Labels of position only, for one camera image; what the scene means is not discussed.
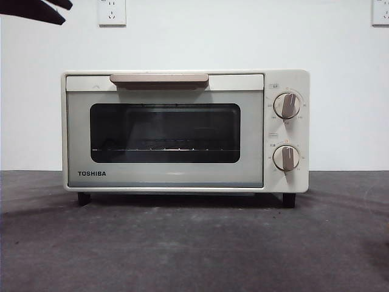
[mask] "electrical outlet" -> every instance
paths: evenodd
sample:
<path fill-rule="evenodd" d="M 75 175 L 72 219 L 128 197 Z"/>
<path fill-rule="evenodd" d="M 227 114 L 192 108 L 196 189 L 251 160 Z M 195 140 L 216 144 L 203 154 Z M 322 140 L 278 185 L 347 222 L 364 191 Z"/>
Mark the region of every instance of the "electrical outlet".
<path fill-rule="evenodd" d="M 372 25 L 389 26 L 389 0 L 373 0 Z"/>
<path fill-rule="evenodd" d="M 97 0 L 100 26 L 126 26 L 126 0 Z"/>

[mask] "temperature knob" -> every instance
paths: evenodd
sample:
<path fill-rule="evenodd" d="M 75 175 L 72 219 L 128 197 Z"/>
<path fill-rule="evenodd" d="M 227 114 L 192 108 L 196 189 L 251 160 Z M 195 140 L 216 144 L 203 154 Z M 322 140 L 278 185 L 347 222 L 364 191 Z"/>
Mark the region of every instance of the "temperature knob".
<path fill-rule="evenodd" d="M 296 148 L 289 145 L 278 147 L 273 154 L 275 166 L 285 172 L 290 172 L 296 168 L 299 159 L 300 156 L 298 155 Z"/>
<path fill-rule="evenodd" d="M 294 93 L 284 93 L 274 100 L 273 109 L 280 118 L 291 119 L 300 110 L 300 100 Z"/>

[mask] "oven window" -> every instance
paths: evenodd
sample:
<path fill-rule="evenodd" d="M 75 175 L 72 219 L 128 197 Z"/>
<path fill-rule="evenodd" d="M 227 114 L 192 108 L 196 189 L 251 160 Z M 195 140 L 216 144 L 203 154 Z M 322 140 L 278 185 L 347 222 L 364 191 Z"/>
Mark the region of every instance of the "oven window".
<path fill-rule="evenodd" d="M 240 120 L 233 103 L 97 103 L 91 157 L 98 163 L 234 163 Z"/>

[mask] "oven foot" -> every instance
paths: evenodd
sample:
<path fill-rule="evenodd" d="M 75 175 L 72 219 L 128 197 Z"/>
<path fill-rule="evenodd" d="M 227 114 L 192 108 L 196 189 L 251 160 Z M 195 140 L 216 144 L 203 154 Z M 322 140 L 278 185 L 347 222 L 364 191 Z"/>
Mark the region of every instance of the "oven foot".
<path fill-rule="evenodd" d="M 283 193 L 282 194 L 282 205 L 285 208 L 294 208 L 296 201 L 295 193 Z"/>
<path fill-rule="evenodd" d="M 77 193 L 78 196 L 78 205 L 85 206 L 91 202 L 91 194 L 90 193 Z"/>

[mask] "toaster oven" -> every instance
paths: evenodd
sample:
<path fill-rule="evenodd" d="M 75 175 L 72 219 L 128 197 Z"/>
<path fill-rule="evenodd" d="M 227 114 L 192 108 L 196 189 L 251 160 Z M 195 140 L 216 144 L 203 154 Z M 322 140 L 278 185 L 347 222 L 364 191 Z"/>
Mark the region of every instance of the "toaster oven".
<path fill-rule="evenodd" d="M 282 193 L 308 189 L 304 70 L 66 72 L 64 188 Z"/>

